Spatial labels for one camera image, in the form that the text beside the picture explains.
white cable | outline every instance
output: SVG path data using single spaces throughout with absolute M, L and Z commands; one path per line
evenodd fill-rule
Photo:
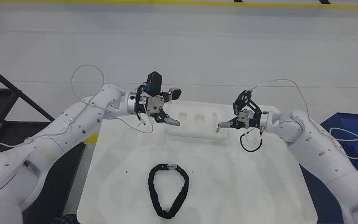
M 350 132 L 349 130 L 345 130 L 345 129 L 342 129 L 342 128 L 331 128 L 329 130 L 329 135 L 332 136 L 332 130 L 341 130 L 341 131 L 344 131 L 344 132 L 347 132 L 347 133 L 350 133 L 354 136 L 356 136 L 357 138 L 356 139 L 338 139 L 338 138 L 334 138 L 335 140 L 337 141 L 342 141 L 342 142 L 355 142 L 355 141 L 358 141 L 358 134 L 356 133 L 353 133 L 353 132 Z
M 138 132 L 142 132 L 142 133 L 144 133 L 144 134 L 151 134 L 151 132 L 154 131 L 153 124 L 152 124 L 152 122 L 150 121 L 150 117 L 149 117 L 149 115 L 148 115 L 147 108 L 145 108 L 145 106 L 144 106 L 144 110 L 145 110 L 145 113 L 146 113 L 146 115 L 147 115 L 147 117 L 148 117 L 150 126 L 152 127 L 152 130 L 151 130 L 150 132 L 145 132 L 145 131 L 143 131 L 143 130 L 136 129 L 136 128 L 130 126 L 130 125 L 129 125 L 127 122 L 125 122 L 124 120 L 112 116 L 111 113 L 109 113 L 109 114 L 110 114 L 114 119 L 121 120 L 124 124 L 126 124 L 128 127 L 130 127 L 130 128 L 133 129 L 133 130 L 136 130 L 136 131 L 138 131 Z
M 323 134 L 324 136 L 330 138 L 335 146 L 337 146 L 337 145 L 336 145 L 336 143 L 334 142 L 334 140 L 342 141 L 342 142 L 354 142 L 354 141 L 358 141 L 358 138 L 356 138 L 356 139 L 338 139 L 338 138 L 335 138 L 335 137 L 332 135 L 332 130 L 341 130 L 341 131 L 343 131 L 343 132 L 347 132 L 347 133 L 350 133 L 350 134 L 352 134 L 352 135 L 358 137 L 358 134 L 355 134 L 355 133 L 353 133 L 353 132 L 350 132 L 349 130 L 345 130 L 345 129 L 342 129 L 342 128 L 331 128 L 331 129 L 329 130 L 329 135 L 325 134 L 325 132 L 323 132 L 323 131 L 315 124 L 315 122 L 313 122 L 313 121 L 311 120 L 311 117 L 310 117 L 309 111 L 308 111 L 308 106 L 307 106 L 307 103 L 306 103 L 306 101 L 305 101 L 305 99 L 304 99 L 304 97 L 303 97 L 303 95 L 302 95 L 302 92 L 301 92 L 300 88 L 298 87 L 298 85 L 296 84 L 296 82 L 294 82 L 294 81 L 292 81 L 292 80 L 289 80 L 289 79 L 286 79 L 286 78 L 279 78 L 279 79 L 276 79 L 276 80 L 271 80 L 271 81 L 265 82 L 265 83 L 263 83 L 263 84 L 261 84 L 261 85 L 255 86 L 254 88 L 249 89 L 249 91 L 250 91 L 250 90 L 253 91 L 254 89 L 256 89 L 256 88 L 258 88 L 258 87 L 260 87 L 260 86 L 264 86 L 264 85 L 266 85 L 266 84 L 268 84 L 268 83 L 270 83 L 270 82 L 275 82 L 275 81 L 289 81 L 289 82 L 292 82 L 292 83 L 296 86 L 298 92 L 299 92 L 300 95 L 301 95 L 301 98 L 302 98 L 302 100 L 303 100 L 303 103 L 304 103 L 304 105 L 305 105 L 305 107 L 306 107 L 308 120 L 313 124 L 313 126 L 315 126 L 315 128 L 317 129 L 317 131 L 318 131 L 319 133 L 321 133 L 321 134 Z M 336 147 L 336 149 L 339 150 L 339 151 L 341 151 L 346 157 L 348 157 L 348 158 L 350 158 L 350 159 L 353 159 L 353 160 L 358 160 L 358 157 L 351 157 L 351 156 L 347 155 L 344 150 L 338 149 L 337 147 Z
M 97 70 L 100 72 L 101 76 L 102 76 L 102 86 L 101 86 L 100 90 L 99 90 L 95 95 L 93 95 L 88 102 L 84 102 L 82 99 L 80 99 L 80 98 L 76 95 L 76 92 L 74 91 L 74 88 L 73 88 L 73 77 L 74 77 L 74 74 L 76 73 L 77 70 L 79 70 L 80 68 L 82 68 L 82 67 L 84 67 L 84 66 L 91 66 L 91 67 L 97 69 Z M 50 137 L 50 136 L 60 136 L 60 135 L 62 135 L 62 134 L 65 134 L 65 133 L 69 130 L 69 128 L 71 127 L 71 125 L 75 122 L 75 120 L 78 118 L 78 116 L 80 116 L 80 115 L 87 109 L 87 107 L 89 106 L 89 104 L 90 104 L 90 102 L 93 100 L 93 98 L 95 98 L 95 97 L 101 92 L 101 90 L 103 89 L 103 86 L 104 86 L 104 85 L 105 85 L 105 75 L 104 75 L 103 72 L 102 72 L 99 68 L 97 68 L 96 66 L 93 66 L 93 65 L 91 65 L 91 64 L 84 64 L 84 65 L 82 65 L 82 66 L 76 68 L 76 70 L 74 70 L 74 72 L 72 73 L 72 77 L 71 77 L 71 88 L 72 88 L 73 95 L 77 98 L 77 100 L 79 100 L 79 102 L 84 103 L 85 106 L 84 106 L 83 109 L 73 118 L 73 122 L 70 123 L 70 124 L 68 124 L 67 129 L 66 129 L 65 131 L 63 131 L 63 132 L 61 132 L 61 133 L 57 133 L 57 134 L 42 134 L 42 135 L 39 135 L 39 136 L 36 136 L 36 137 L 29 137 L 29 138 L 26 138 L 26 139 L 24 140 L 24 142 L 22 142 L 22 143 L 20 143 L 20 144 L 17 144 L 17 145 L 14 145 L 14 146 L 10 146 L 10 145 L 8 145 L 8 144 L 4 144 L 4 143 L 1 143 L 1 142 L 0 142 L 0 145 L 6 146 L 6 147 L 9 147 L 9 148 L 15 148 L 15 147 L 18 147 L 18 146 L 23 146 L 23 145 L 25 145 L 25 144 L 29 144 L 29 143 L 33 142 L 35 139 L 40 138 L 40 137 L 44 137 L 44 136 L 49 136 L 49 137 Z M 99 106 L 95 106 L 95 107 L 100 108 L 100 109 L 104 110 L 105 112 L 109 112 L 109 111 L 108 111 L 107 109 L 105 109 L 105 108 L 101 108 L 101 107 L 99 107 Z M 146 113 L 147 116 L 148 116 L 150 125 L 152 126 L 152 130 L 151 130 L 150 132 L 144 132 L 144 131 L 142 131 L 142 130 L 138 130 L 138 129 L 136 129 L 136 128 L 133 128 L 132 126 L 130 126 L 130 125 L 129 125 L 127 122 L 125 122 L 124 120 L 122 120 L 122 119 L 120 119 L 120 118 L 115 118 L 115 117 L 113 117 L 110 112 L 109 112 L 109 114 L 110 114 L 114 119 L 121 120 L 121 121 L 122 121 L 123 123 L 125 123 L 128 127 L 132 128 L 132 129 L 134 129 L 134 130 L 137 130 L 138 132 L 150 134 L 150 133 L 153 132 L 153 130 L 154 130 L 153 124 L 152 124 L 152 122 L 150 121 L 150 118 L 149 118 L 147 109 L 146 109 L 145 107 L 144 107 L 144 110 L 145 110 L 145 113 Z

black frame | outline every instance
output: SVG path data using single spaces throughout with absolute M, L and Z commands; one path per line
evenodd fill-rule
M 9 95 L 6 105 L 3 107 L 3 110 L 0 112 L 0 123 L 4 124 L 5 118 L 18 100 L 18 98 L 22 98 L 25 102 L 27 102 L 30 106 L 35 108 L 40 114 L 53 122 L 55 119 L 47 113 L 44 109 L 42 109 L 37 103 L 35 103 L 32 99 L 26 96 L 21 90 L 19 90 L 16 86 L 14 86 L 9 80 L 3 77 L 0 74 L 0 82 L 4 84 L 8 88 L 0 89 L 0 95 Z

black cable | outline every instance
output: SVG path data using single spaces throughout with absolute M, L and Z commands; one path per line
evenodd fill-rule
M 256 148 L 256 149 L 254 149 L 254 150 L 247 150 L 245 147 L 244 147 L 244 145 L 242 144 L 242 137 L 244 137 L 245 136 L 245 133 L 243 133 L 241 136 L 240 136 L 240 144 L 241 144 L 241 147 L 246 151 L 246 152 L 256 152 L 257 150 L 259 150 L 260 148 L 261 148 L 261 146 L 262 146 L 262 137 L 261 137 L 261 140 L 260 140 L 260 145 Z

metal bar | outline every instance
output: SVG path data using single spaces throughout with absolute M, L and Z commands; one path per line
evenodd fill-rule
M 2 109 L 2 111 L 0 112 L 0 123 L 3 123 L 5 121 L 5 118 L 7 116 L 7 114 L 10 112 L 11 108 L 14 106 L 14 104 L 16 103 L 17 99 L 18 99 L 19 95 L 16 94 L 16 92 L 13 92 L 6 104 L 5 107 Z
M 16 86 L 14 86 L 9 80 L 7 80 L 5 77 L 3 77 L 0 74 L 0 82 L 3 83 L 6 87 L 8 87 L 11 91 L 18 94 L 20 98 L 22 98 L 25 102 L 27 102 L 30 106 L 35 108 L 40 114 L 42 114 L 44 117 L 49 119 L 51 122 L 53 122 L 55 119 L 48 114 L 44 109 L 42 109 L 37 103 L 35 103 L 32 99 L 30 99 L 28 96 L 26 96 L 21 90 L 19 90 Z

floor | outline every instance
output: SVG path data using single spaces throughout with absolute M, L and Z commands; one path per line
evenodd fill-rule
M 180 6 L 161 4 L 0 3 L 0 74 L 52 116 L 77 101 L 70 80 L 83 64 L 105 82 L 134 90 L 152 71 L 182 100 L 231 104 L 261 83 L 297 82 L 310 115 L 357 113 L 358 13 L 338 8 Z M 94 94 L 94 69 L 74 77 L 78 97 Z M 258 88 L 253 100 L 305 110 L 284 81 Z M 24 102 L 8 120 L 43 121 Z M 87 148 L 67 212 L 75 212 L 94 146 Z

